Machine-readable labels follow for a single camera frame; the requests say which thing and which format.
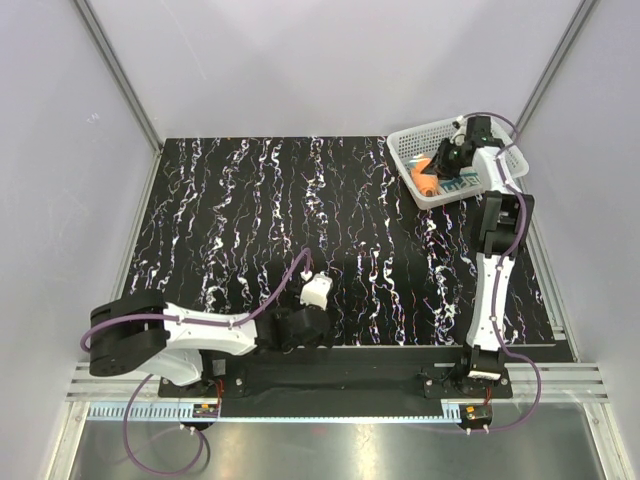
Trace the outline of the rabbit print towel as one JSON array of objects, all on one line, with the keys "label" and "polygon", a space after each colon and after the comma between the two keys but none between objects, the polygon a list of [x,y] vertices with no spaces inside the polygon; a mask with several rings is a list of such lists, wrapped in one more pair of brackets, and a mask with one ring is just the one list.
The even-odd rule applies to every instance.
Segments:
[{"label": "rabbit print towel", "polygon": [[481,187],[479,175],[473,168],[462,169],[458,177],[439,181],[439,193],[441,195],[476,191]]}]

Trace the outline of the orange dotted checkered towel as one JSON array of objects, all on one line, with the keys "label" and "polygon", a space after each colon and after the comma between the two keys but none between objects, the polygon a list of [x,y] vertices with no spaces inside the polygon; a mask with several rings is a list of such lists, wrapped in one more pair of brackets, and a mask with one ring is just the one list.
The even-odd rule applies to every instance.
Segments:
[{"label": "orange dotted checkered towel", "polygon": [[439,179],[431,168],[432,159],[424,155],[415,156],[408,164],[412,182],[418,192],[425,197],[438,194]]}]

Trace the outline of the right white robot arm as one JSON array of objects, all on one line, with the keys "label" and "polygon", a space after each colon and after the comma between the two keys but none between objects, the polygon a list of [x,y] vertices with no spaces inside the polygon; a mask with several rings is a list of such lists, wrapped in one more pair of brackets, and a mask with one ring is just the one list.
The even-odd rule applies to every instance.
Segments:
[{"label": "right white robot arm", "polygon": [[455,134],[411,170],[419,191],[428,196],[436,194],[439,181],[452,180],[467,167],[475,170],[482,187],[473,230],[478,270],[474,310],[462,357],[445,376],[447,384],[470,397],[489,397],[490,389],[506,382],[509,354],[502,329],[507,290],[535,204],[515,184],[506,159],[515,141],[494,135],[494,118],[484,112],[457,118]]}]

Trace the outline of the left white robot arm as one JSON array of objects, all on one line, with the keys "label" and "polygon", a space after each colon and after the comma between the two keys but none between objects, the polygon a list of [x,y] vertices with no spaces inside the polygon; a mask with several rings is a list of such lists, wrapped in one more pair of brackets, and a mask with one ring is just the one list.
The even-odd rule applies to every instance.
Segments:
[{"label": "left white robot arm", "polygon": [[216,382],[208,354],[244,357],[329,347],[333,330],[329,310],[318,303],[268,308],[253,317],[189,310],[167,302],[159,290],[148,290],[92,310],[80,346],[94,377],[138,371],[203,396]]}]

